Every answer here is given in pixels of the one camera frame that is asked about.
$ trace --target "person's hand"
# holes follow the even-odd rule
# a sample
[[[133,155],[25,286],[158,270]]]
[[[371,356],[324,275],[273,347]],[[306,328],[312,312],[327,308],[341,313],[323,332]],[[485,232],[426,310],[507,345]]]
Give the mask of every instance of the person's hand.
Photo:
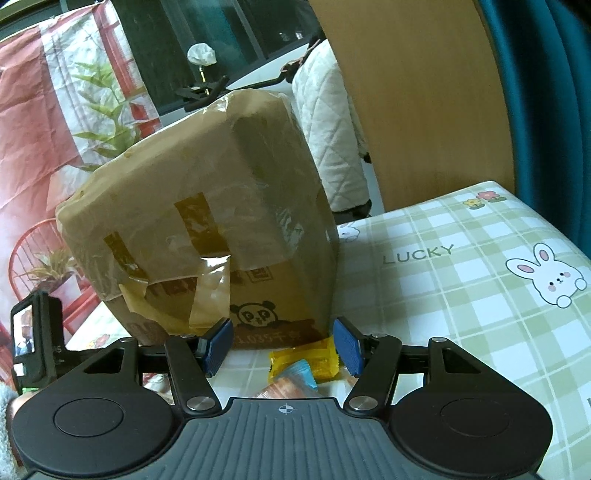
[[[8,438],[10,439],[10,446],[12,448],[12,454],[14,458],[17,460],[18,466],[22,466],[21,458],[18,455],[17,449],[14,446],[14,442],[12,441],[12,419],[17,414],[18,410],[28,401],[30,400],[37,392],[27,392],[23,393],[20,397],[15,398],[8,404],[8,408],[6,410],[6,426],[8,429]]]

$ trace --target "green checkered tablecloth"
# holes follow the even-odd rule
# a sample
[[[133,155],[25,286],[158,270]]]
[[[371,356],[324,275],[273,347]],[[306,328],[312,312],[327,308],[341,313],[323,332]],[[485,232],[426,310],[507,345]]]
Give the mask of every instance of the green checkered tablecloth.
[[[493,182],[339,232],[335,315],[404,343],[454,340],[550,413],[554,436],[542,477],[591,478],[591,286],[573,281],[591,283],[589,259]],[[545,246],[536,260],[537,244]],[[550,265],[553,254],[567,265]],[[514,270],[533,275],[545,299],[532,280],[508,269],[510,259],[523,260]],[[397,398],[418,382],[401,381]]]

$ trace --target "potted plant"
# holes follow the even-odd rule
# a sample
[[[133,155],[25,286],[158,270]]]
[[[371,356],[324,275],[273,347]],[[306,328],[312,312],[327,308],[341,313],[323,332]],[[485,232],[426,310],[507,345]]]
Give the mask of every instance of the potted plant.
[[[68,247],[60,247],[49,253],[36,253],[40,265],[21,274],[35,283],[33,291],[43,290],[61,300],[62,308],[80,296],[76,260]]]

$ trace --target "window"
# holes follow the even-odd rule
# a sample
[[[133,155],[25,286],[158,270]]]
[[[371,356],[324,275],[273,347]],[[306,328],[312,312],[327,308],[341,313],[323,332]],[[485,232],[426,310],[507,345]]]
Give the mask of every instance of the window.
[[[36,23],[42,22],[55,15],[61,14],[61,6],[59,1],[43,2],[35,7],[23,10],[13,17],[10,17],[5,22],[0,22],[0,40],[9,37],[13,33],[30,27]]]
[[[186,54],[207,43],[217,63],[205,67],[206,79],[237,80],[269,60],[308,42],[319,24],[307,0],[112,0],[142,78],[160,115],[183,104],[175,91],[200,82]],[[0,38],[93,0],[37,3],[0,22]]]

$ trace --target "brown packing tape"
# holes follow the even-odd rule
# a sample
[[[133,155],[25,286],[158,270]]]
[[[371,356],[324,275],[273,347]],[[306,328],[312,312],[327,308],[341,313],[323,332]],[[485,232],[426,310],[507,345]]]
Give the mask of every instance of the brown packing tape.
[[[127,308],[158,323],[168,333],[207,331],[220,318],[230,316],[230,256],[203,260],[188,319],[178,319],[150,304],[145,298],[148,284],[133,279],[119,284]]]
[[[126,284],[119,284],[125,304],[131,313],[138,313],[148,320],[158,323],[167,332],[179,332],[183,330],[183,321],[159,311],[150,305],[146,299],[147,284],[130,280]]]
[[[204,258],[204,271],[197,276],[193,307],[189,315],[189,328],[204,329],[212,326],[212,319],[230,316],[230,255]]]
[[[107,247],[113,253],[114,259],[132,280],[148,284],[148,274],[136,262],[125,246],[119,232],[113,232],[103,238]]]
[[[217,225],[203,193],[174,204],[183,219],[193,248],[202,257],[229,255],[230,250]]]
[[[162,312],[146,300],[150,281],[148,274],[138,265],[118,232],[111,233],[104,241],[116,262],[129,276],[129,281],[119,284],[119,289],[130,312],[157,322],[167,332],[188,333],[198,330],[201,333],[220,318],[230,315],[230,255],[227,253],[226,241],[217,231],[203,193],[174,205],[193,248],[202,255],[199,271],[195,275],[197,284],[188,321]]]

